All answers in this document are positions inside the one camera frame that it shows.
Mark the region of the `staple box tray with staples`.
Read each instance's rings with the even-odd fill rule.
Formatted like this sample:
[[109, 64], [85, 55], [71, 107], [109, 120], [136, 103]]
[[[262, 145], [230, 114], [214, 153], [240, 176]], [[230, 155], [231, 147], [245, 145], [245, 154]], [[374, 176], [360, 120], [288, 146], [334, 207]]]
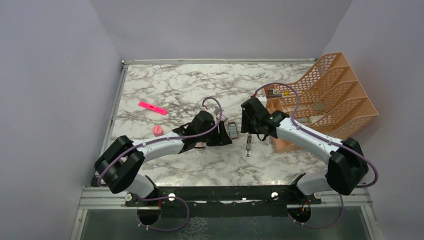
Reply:
[[234, 121], [231, 121], [231, 122], [228, 122], [227, 126], [228, 126], [229, 137], [231, 139], [238, 139], [239, 133], [238, 133], [237, 124]]

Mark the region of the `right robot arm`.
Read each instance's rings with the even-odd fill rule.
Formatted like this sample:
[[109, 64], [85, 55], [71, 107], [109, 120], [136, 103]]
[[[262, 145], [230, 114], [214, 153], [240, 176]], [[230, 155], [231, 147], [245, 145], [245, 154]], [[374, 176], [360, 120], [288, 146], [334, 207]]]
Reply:
[[288, 141], [327, 165], [325, 171], [304, 174], [295, 180], [294, 186], [288, 190], [288, 196], [296, 204], [322, 191], [350, 195], [369, 171], [361, 146], [353, 138], [333, 138], [300, 124], [280, 110], [270, 113], [256, 97], [243, 102], [241, 109], [242, 133]]

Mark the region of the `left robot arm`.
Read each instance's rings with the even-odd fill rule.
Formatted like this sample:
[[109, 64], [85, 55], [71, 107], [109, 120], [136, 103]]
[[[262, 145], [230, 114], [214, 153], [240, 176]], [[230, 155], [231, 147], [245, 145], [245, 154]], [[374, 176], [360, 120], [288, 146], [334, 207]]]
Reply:
[[157, 186], [148, 176], [139, 174], [142, 164], [190, 151], [198, 143], [217, 147], [230, 145], [232, 140], [225, 124], [202, 110], [191, 122], [162, 136], [137, 141], [126, 135], [118, 137], [94, 163], [94, 169], [113, 194], [127, 191], [149, 206], [157, 200]]

